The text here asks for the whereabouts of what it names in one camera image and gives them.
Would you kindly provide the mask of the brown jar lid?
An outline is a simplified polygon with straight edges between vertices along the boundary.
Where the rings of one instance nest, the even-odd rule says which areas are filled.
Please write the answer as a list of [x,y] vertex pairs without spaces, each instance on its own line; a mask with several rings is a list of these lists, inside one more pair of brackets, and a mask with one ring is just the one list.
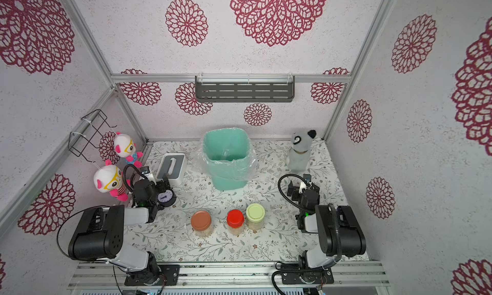
[[203,232],[209,229],[212,225],[212,219],[209,212],[200,210],[194,213],[191,217],[191,226],[195,231]]

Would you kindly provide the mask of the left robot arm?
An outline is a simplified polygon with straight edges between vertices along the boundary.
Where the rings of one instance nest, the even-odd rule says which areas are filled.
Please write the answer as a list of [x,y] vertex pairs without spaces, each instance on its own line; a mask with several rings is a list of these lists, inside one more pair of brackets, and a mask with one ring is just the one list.
[[127,286],[165,286],[172,282],[175,274],[161,269],[150,251],[139,250],[125,242],[124,229],[154,222],[163,204],[174,202],[174,191],[167,180],[141,180],[134,188],[137,196],[146,200],[133,208],[114,205],[83,211],[70,240],[68,256],[73,260],[102,261],[118,267],[127,276]]

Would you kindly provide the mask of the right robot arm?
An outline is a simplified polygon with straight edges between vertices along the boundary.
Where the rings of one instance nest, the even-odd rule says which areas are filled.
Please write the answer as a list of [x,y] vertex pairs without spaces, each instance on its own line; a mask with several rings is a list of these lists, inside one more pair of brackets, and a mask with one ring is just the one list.
[[298,229],[319,239],[317,246],[299,256],[300,269],[327,269],[343,256],[365,253],[365,236],[350,206],[322,205],[319,187],[304,182],[298,186],[290,182],[287,196],[299,209],[295,216]]

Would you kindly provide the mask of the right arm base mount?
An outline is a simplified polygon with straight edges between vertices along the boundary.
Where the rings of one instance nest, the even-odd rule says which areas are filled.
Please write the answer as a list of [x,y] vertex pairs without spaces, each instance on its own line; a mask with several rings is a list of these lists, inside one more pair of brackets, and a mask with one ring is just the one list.
[[275,272],[272,274],[272,282],[281,278],[283,285],[325,285],[333,284],[334,276],[331,268],[300,268],[298,264],[276,262]]

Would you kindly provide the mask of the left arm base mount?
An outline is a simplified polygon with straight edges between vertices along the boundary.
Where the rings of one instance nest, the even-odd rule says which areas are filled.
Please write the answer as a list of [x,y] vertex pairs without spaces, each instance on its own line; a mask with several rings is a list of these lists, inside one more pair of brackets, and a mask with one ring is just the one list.
[[175,286],[181,267],[179,265],[161,264],[149,266],[142,271],[129,272],[126,274],[124,286]]

